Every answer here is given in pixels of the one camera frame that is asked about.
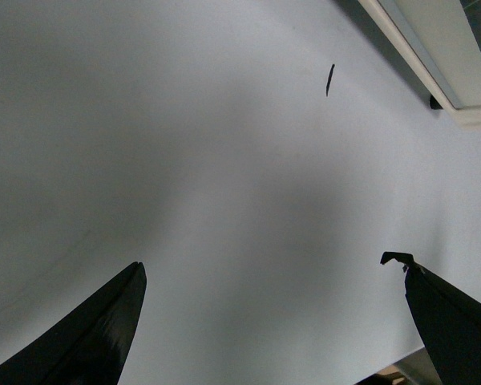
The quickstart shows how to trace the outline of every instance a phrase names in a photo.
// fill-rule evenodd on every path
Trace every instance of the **black object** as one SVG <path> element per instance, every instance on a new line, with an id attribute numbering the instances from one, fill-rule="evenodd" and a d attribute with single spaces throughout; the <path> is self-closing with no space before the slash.
<path id="1" fill-rule="evenodd" d="M 438 102 L 438 100 L 433 95 L 430 95 L 430 108 L 432 110 L 443 110 L 442 105 Z"/>
<path id="2" fill-rule="evenodd" d="M 328 83 L 326 84 L 326 96 L 328 96 L 328 93 L 329 93 L 329 86 L 331 85 L 331 79 L 333 78 L 334 69 L 335 69 L 335 64 L 332 64 L 331 69 L 329 70 Z"/>
<path id="3" fill-rule="evenodd" d="M 481 385 L 481 303 L 409 255 L 383 254 L 408 262 L 406 300 L 443 385 Z"/>
<path id="4" fill-rule="evenodd" d="M 145 290 L 143 264 L 134 262 L 0 365 L 0 385 L 116 385 Z"/>

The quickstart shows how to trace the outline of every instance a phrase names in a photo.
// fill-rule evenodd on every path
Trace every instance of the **black plastic piece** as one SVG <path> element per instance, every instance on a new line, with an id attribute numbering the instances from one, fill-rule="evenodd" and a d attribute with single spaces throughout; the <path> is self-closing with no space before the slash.
<path id="1" fill-rule="evenodd" d="M 0 365 L 0 385 L 116 385 L 145 290 L 143 264 L 134 262 Z"/>
<path id="2" fill-rule="evenodd" d="M 430 95 L 430 108 L 432 110 L 443 110 L 443 107 L 440 105 L 440 103 L 435 99 L 433 95 Z"/>

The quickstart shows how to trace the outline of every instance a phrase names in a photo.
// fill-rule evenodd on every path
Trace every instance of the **small black mark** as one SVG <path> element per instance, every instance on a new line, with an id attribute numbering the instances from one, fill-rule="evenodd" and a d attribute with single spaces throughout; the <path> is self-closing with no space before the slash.
<path id="1" fill-rule="evenodd" d="M 335 68 L 335 65 L 333 64 L 331 66 L 331 70 L 329 70 L 329 75 L 328 75 L 328 83 L 326 84 L 326 96 L 328 96 L 329 92 L 329 85 L 331 84 L 331 78 L 333 77 L 333 69 Z"/>

